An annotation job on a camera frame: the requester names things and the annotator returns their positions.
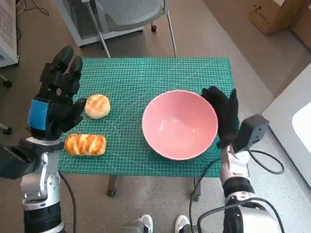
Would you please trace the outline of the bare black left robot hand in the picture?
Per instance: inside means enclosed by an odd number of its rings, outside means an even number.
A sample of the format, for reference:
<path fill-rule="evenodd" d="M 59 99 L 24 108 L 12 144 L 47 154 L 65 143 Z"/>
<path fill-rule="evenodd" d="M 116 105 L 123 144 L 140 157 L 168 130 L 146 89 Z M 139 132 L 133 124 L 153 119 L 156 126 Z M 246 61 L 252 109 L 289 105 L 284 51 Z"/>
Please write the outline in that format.
<path fill-rule="evenodd" d="M 31 136 L 54 141 L 82 120 L 86 98 L 73 100 L 78 93 L 83 61 L 73 56 L 71 46 L 63 47 L 52 62 L 44 65 L 39 93 L 31 101 L 28 125 Z"/>

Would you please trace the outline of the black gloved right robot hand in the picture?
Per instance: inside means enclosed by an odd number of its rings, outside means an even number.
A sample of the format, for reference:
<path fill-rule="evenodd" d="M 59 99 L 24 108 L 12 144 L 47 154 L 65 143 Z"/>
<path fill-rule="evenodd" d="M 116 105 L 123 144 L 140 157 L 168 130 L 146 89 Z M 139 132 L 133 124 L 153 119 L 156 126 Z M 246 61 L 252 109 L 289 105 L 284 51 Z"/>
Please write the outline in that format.
<path fill-rule="evenodd" d="M 229 97 L 215 86 L 202 89 L 201 96 L 213 107 L 218 119 L 218 148 L 225 148 L 238 134 L 238 98 L 234 88 Z"/>

